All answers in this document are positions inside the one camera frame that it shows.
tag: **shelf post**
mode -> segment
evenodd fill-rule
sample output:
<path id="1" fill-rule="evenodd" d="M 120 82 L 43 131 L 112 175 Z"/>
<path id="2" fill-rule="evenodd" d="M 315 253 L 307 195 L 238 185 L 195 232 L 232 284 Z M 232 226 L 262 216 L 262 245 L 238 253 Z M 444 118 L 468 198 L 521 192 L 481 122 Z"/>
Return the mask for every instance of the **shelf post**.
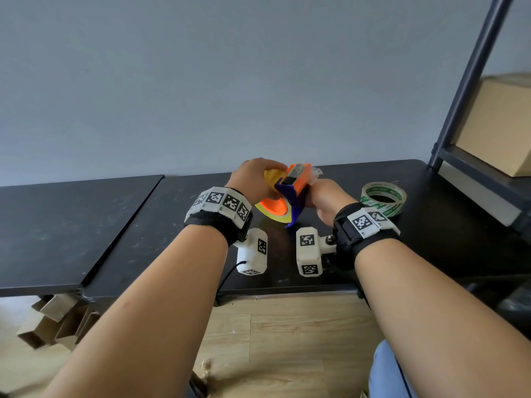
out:
<path id="1" fill-rule="evenodd" d="M 496 38 L 500 33 L 503 21 L 509 12 L 513 0 L 492 0 L 487 17 L 481 27 L 480 35 L 477 38 L 474 50 L 468 59 L 468 64 L 457 87 L 454 100 L 450 110 L 444 120 L 441 133 L 432 149 L 432 155 L 428 165 L 439 171 L 442 165 L 442 158 L 439 156 L 441 149 L 446 148 L 459 126 L 461 117 L 468 106 L 481 74 L 491 54 Z"/>

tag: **tape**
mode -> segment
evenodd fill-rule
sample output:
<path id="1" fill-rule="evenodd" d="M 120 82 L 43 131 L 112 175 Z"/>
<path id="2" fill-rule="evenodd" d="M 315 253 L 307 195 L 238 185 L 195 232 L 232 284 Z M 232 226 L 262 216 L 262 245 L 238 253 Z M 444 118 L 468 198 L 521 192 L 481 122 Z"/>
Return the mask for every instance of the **tape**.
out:
<path id="1" fill-rule="evenodd" d="M 387 197 L 394 202 L 384 203 L 371 198 L 375 195 Z M 393 183 L 372 182 L 362 187 L 362 197 L 360 202 L 376 208 L 380 213 L 390 218 L 391 216 L 396 216 L 402 212 L 402 207 L 404 206 L 406 199 L 406 192 Z"/>

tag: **purple plastic part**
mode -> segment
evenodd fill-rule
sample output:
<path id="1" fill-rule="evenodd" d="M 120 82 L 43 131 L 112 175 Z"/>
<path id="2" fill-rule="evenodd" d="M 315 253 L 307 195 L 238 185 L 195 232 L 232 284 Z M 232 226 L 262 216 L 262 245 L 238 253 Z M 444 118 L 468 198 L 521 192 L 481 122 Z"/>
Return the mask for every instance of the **purple plastic part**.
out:
<path id="1" fill-rule="evenodd" d="M 304 209 L 304 204 L 306 202 L 306 194 L 308 192 L 308 186 L 304 187 L 301 193 L 297 196 L 295 188 L 291 184 L 281 184 L 282 177 L 275 184 L 275 188 L 279 193 L 281 193 L 286 200 L 288 200 L 289 205 L 291 205 L 291 222 L 288 223 L 286 227 L 291 227 L 298 219 L 302 210 Z"/>

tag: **metal shelf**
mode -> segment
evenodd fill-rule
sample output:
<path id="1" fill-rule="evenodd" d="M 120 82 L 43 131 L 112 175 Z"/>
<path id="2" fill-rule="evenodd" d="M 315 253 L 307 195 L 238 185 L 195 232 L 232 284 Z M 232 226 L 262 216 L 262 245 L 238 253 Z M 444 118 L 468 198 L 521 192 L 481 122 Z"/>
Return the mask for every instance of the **metal shelf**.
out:
<path id="1" fill-rule="evenodd" d="M 441 149 L 439 157 L 517 208 L 531 210 L 531 177 L 510 177 L 455 145 Z"/>

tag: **hand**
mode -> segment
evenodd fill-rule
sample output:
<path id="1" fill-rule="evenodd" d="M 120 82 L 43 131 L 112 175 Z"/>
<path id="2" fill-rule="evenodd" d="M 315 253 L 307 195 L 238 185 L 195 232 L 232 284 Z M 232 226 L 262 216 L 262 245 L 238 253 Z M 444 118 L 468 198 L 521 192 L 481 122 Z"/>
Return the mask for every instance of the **hand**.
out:
<path id="1" fill-rule="evenodd" d="M 306 206 L 317 209 L 317 215 L 328 226 L 334 226 L 334 218 L 349 204 L 357 202 L 330 179 L 317 179 L 309 187 Z"/>
<path id="2" fill-rule="evenodd" d="M 280 162 L 269 159 L 255 158 L 243 162 L 231 175 L 225 187 L 231 187 L 242 193 L 251 205 L 264 198 L 277 200 L 280 193 L 273 190 L 264 179 L 264 171 L 279 169 L 286 171 L 288 167 Z"/>

